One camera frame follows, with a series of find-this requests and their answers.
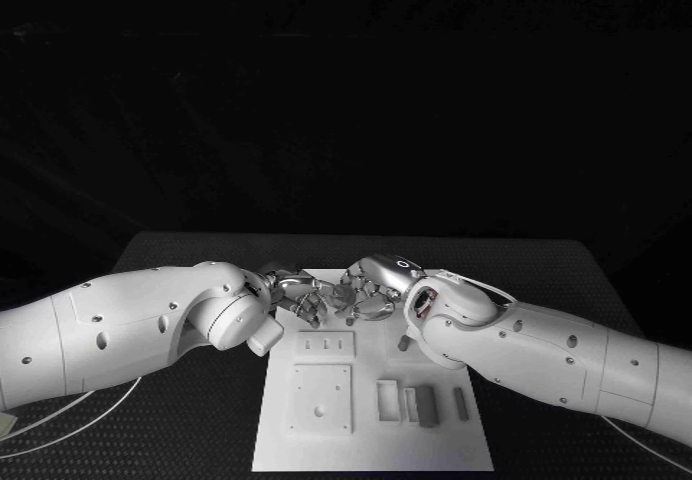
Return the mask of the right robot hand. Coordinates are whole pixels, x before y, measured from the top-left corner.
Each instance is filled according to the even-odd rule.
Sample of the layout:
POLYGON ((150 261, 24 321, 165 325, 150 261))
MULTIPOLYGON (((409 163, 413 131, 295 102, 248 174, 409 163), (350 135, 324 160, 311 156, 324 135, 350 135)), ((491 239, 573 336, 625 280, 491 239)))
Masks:
POLYGON ((333 291, 334 315, 351 326, 382 321, 426 277, 422 267, 397 255, 372 254, 346 269, 333 291))

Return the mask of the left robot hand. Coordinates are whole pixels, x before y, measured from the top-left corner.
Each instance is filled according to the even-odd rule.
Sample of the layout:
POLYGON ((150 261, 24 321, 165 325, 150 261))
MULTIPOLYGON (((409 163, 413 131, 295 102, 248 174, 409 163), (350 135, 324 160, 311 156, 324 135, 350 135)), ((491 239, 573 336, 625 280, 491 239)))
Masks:
POLYGON ((281 308, 299 318, 312 329, 318 329, 327 315, 327 295, 333 285, 323 283, 305 270, 294 265, 271 262, 259 269, 268 283, 271 306, 281 308))

